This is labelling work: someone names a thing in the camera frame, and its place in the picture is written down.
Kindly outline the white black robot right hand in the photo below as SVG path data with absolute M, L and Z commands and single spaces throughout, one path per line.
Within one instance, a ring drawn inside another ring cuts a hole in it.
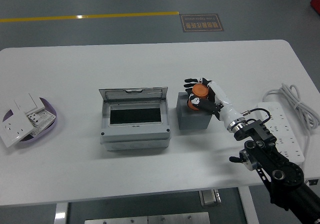
M 189 96 L 187 102 L 189 105 L 215 115 L 218 120 L 224 122 L 225 128 L 229 132 L 232 132 L 236 125 L 244 123 L 244 116 L 235 110 L 226 93 L 216 82 L 204 77 L 188 78 L 184 82 L 185 91 Z M 202 98 L 200 94 L 193 91 L 197 84 L 205 86 L 208 90 L 208 93 Z

